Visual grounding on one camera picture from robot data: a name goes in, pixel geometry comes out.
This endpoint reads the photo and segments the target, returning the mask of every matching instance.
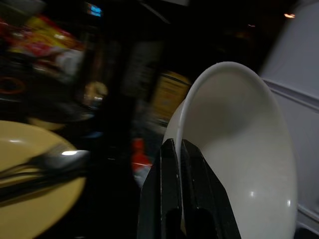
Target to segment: red object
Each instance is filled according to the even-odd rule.
[[[132,143],[133,156],[132,156],[132,168],[133,171],[142,167],[151,167],[148,157],[144,154],[144,141],[142,138],[135,138]]]

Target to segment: yellow plate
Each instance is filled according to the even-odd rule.
[[[0,170],[25,162],[57,143],[74,149],[65,139],[39,127],[0,120]],[[29,198],[1,204],[0,239],[31,239],[45,231],[73,206],[84,182],[78,178]]]

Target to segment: food package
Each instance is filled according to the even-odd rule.
[[[70,33],[44,16],[30,18],[21,33],[22,39],[13,43],[11,52],[49,61],[66,75],[76,74],[83,58],[84,46]]]

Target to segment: light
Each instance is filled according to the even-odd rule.
[[[286,18],[295,18],[295,17],[296,17],[296,15],[294,15],[294,14],[292,14],[292,13],[285,13],[284,16],[285,16]]]
[[[76,153],[77,153],[77,151],[64,151],[64,152],[62,152],[62,155],[69,156],[69,155],[74,155]]]

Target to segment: white bowl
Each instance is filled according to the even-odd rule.
[[[195,144],[224,185],[243,239],[292,239],[297,178],[277,103],[249,68],[206,69],[172,116],[164,139]]]

